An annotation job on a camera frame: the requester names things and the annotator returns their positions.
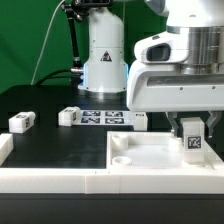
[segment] black panel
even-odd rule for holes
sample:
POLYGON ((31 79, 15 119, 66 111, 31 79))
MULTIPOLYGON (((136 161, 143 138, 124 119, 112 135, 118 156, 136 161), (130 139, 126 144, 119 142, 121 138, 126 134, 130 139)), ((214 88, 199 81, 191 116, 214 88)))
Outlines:
POLYGON ((170 58, 171 48, 168 44, 159 44, 149 47, 146 52, 148 61, 168 61, 170 58))

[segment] white block with marker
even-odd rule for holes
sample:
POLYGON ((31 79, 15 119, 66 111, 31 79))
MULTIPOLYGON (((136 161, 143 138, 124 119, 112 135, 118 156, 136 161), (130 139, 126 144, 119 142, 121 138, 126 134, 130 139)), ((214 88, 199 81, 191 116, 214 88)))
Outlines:
POLYGON ((34 125, 36 115, 34 112, 20 112, 9 119, 9 132, 24 133, 34 125))

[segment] white box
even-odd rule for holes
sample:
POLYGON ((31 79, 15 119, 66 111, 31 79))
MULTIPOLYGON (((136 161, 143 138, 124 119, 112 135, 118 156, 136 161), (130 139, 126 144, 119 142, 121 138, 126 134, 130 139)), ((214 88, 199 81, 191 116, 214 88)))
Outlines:
POLYGON ((34 112, 20 112, 9 119, 9 132, 24 133, 34 125, 34 112))
POLYGON ((80 120, 81 111, 79 107, 67 107, 58 114, 58 124, 61 126, 72 126, 76 120, 80 120))
POLYGON ((133 127, 135 131, 147 131, 148 117, 145 112, 134 113, 133 127))

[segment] small white block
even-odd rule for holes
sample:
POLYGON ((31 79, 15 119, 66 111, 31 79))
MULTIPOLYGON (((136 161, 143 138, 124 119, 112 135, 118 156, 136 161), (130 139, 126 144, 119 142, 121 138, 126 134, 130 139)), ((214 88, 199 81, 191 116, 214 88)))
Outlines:
POLYGON ((79 107, 67 107, 58 113, 58 124, 61 126, 72 126, 80 118, 81 110, 79 107))
POLYGON ((147 131, 148 117, 144 112, 134 113, 133 127, 135 131, 147 131))
POLYGON ((204 163, 204 128, 201 118, 181 119, 183 125, 184 162, 204 163))
POLYGON ((13 149, 13 137, 12 134, 0 135, 0 166, 8 157, 13 149))
POLYGON ((34 112, 20 112, 9 119, 9 132, 24 133, 34 125, 34 112))

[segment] white cylinder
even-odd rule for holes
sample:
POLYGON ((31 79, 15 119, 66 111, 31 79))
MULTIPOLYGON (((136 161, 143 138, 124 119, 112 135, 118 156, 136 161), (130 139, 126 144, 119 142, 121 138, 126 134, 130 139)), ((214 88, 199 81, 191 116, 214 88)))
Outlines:
POLYGON ((132 160, 126 156, 117 156, 112 159, 112 165, 115 166, 130 166, 132 164, 132 160))
POLYGON ((113 149, 123 151, 128 149, 128 135, 116 134, 112 136, 113 149))

